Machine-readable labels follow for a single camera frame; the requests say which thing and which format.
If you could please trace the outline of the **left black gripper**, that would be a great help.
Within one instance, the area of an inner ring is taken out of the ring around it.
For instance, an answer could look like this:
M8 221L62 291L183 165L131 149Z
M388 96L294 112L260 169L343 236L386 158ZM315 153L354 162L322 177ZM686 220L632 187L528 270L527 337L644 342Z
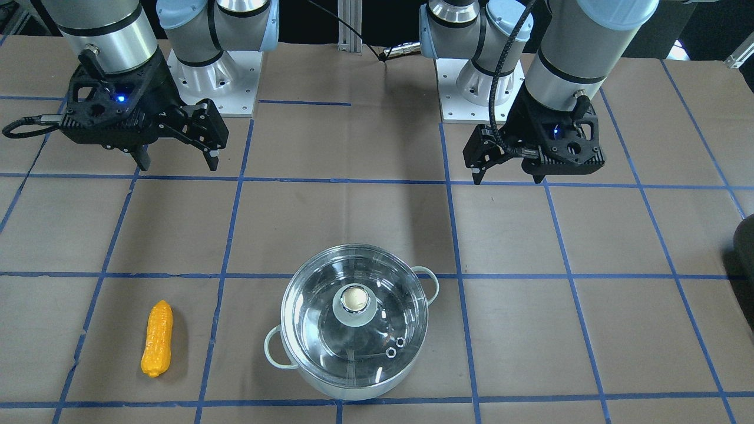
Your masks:
M535 183L550 175L588 175L601 169L606 157L591 99L578 94L574 101L570 111L550 110L523 88L501 128L477 124L463 148L474 185L482 183L490 167L512 158L522 159L523 171Z

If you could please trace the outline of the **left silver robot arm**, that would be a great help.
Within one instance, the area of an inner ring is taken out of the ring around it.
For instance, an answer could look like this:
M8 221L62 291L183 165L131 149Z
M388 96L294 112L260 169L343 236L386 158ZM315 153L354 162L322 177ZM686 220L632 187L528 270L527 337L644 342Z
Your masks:
M468 59L490 80L476 90L488 123L463 148L479 185L490 167L513 158L540 183L550 175L588 175L604 166L593 97L656 11L657 1L549 1L551 19L505 123L499 80L514 72L534 27L535 2L428 1L419 12L422 55Z

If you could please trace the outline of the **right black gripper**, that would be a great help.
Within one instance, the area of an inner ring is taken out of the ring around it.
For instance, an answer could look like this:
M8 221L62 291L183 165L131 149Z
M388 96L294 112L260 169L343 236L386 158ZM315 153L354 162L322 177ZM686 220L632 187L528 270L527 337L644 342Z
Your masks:
M61 132L74 143L99 145L132 156L140 171L151 165L148 145L173 138L196 147L209 170L217 171L229 130L213 100L186 104L161 51L145 64L107 74L96 55L81 51L68 84Z

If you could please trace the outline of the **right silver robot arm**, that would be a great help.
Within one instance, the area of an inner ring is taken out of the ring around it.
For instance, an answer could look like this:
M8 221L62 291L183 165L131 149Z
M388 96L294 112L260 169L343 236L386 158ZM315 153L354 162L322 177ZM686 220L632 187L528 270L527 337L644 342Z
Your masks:
M132 156L143 171L147 147L173 138L199 150L210 171L229 139L226 102L250 115L256 100L250 54L275 50L278 1L158 1L171 43L164 56L140 1L45 1L78 57L59 115L24 124L61 131L79 145Z

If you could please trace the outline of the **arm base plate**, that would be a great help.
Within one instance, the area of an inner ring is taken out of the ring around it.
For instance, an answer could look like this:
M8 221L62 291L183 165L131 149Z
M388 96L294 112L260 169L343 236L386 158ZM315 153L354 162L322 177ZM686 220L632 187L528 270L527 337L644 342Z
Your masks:
M488 99L492 77L481 73L469 59L435 60L437 88L445 123L479 124L488 122ZM505 124L512 104L524 81L518 61L511 74L499 78L495 95L495 120Z
M209 98L223 117L253 118L263 58L262 52L229 51L213 64L189 67L172 50L167 64L186 104Z

